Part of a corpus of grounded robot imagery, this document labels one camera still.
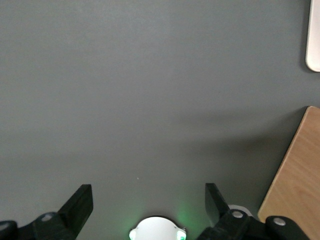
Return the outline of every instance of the white plastic part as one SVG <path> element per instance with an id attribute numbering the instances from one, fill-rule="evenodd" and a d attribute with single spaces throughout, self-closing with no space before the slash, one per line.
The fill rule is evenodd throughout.
<path id="1" fill-rule="evenodd" d="M 186 231 L 159 216 L 142 220 L 129 234 L 130 240 L 186 240 Z"/>
<path id="2" fill-rule="evenodd" d="M 252 213 L 248 210 L 248 208 L 239 205 L 228 205 L 230 209 L 241 210 L 244 211 L 249 217 L 253 217 Z"/>
<path id="3" fill-rule="evenodd" d="M 311 0 L 305 62 L 311 70 L 320 72 L 320 0 Z"/>

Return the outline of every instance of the gray surface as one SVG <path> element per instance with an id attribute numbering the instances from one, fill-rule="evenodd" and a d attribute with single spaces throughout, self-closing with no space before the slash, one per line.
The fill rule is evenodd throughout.
<path id="1" fill-rule="evenodd" d="M 0 1 L 0 216 L 91 183 L 78 239 L 150 215 L 209 224 L 206 182 L 256 214 L 320 74 L 310 1 Z"/>

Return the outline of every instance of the led light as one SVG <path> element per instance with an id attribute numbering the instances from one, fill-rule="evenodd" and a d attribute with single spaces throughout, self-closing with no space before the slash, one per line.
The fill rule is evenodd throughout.
<path id="1" fill-rule="evenodd" d="M 130 240 L 135 240 L 135 238 L 136 238 L 136 231 L 135 230 L 132 230 L 129 233 L 129 238 L 130 238 Z"/>
<path id="2" fill-rule="evenodd" d="M 186 240 L 187 235 L 183 231 L 176 233 L 176 240 Z"/>

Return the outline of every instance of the black plastic part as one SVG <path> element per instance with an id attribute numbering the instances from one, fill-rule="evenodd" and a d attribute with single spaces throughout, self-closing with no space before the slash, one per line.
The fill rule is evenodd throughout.
<path id="1" fill-rule="evenodd" d="M 230 210 L 214 183 L 205 184 L 205 209 L 214 227 L 206 228 L 196 240 L 309 240 L 291 219 L 280 216 L 286 225 L 274 223 L 276 216 L 268 217 L 266 224 L 248 217 L 240 210 Z M 245 217 L 235 218 L 233 211 Z"/>
<path id="2" fill-rule="evenodd" d="M 18 228 L 0 222 L 0 240 L 75 240 L 93 211 L 91 185 L 82 185 L 58 212 L 48 212 Z"/>
<path id="3" fill-rule="evenodd" d="M 250 217 L 248 230 L 245 232 L 242 240 L 272 240 L 266 232 L 266 225 L 253 216 Z"/>
<path id="4" fill-rule="evenodd" d="M 28 225 L 25 225 L 23 227 L 20 227 L 17 230 L 17 238 L 14 238 L 14 239 L 17 239 L 17 240 L 35 240 L 36 237 L 35 237 L 33 222 L 31 222 Z"/>
<path id="5" fill-rule="evenodd" d="M 243 214 L 241 218 L 233 216 L 233 212 Z M 196 240 L 240 240 L 250 223 L 248 215 L 240 210 L 229 210 L 214 227 L 206 228 Z"/>
<path id="6" fill-rule="evenodd" d="M 284 220 L 285 225 L 278 225 L 275 218 Z M 290 218 L 284 216 L 269 216 L 265 220 L 266 230 L 274 240 L 310 240 L 302 229 Z"/>
<path id="7" fill-rule="evenodd" d="M 94 209 L 92 188 L 90 184 L 83 184 L 61 207 L 58 214 L 66 227 L 78 236 Z"/>
<path id="8" fill-rule="evenodd" d="M 59 214 L 48 212 L 33 221 L 34 236 L 36 240 L 75 240 L 76 236 L 65 227 Z"/>
<path id="9" fill-rule="evenodd" d="M 216 224 L 230 210 L 214 183 L 205 184 L 205 211 L 212 224 Z"/>
<path id="10" fill-rule="evenodd" d="M 15 221 L 0 221 L 0 240 L 10 240 L 17 236 L 17 223 Z"/>

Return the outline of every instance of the white circular sensor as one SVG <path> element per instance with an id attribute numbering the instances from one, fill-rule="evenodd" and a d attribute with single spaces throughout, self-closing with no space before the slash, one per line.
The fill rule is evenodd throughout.
<path id="1" fill-rule="evenodd" d="M 142 220 L 129 234 L 130 240 L 186 240 L 184 229 L 177 227 L 172 221 L 152 216 Z"/>

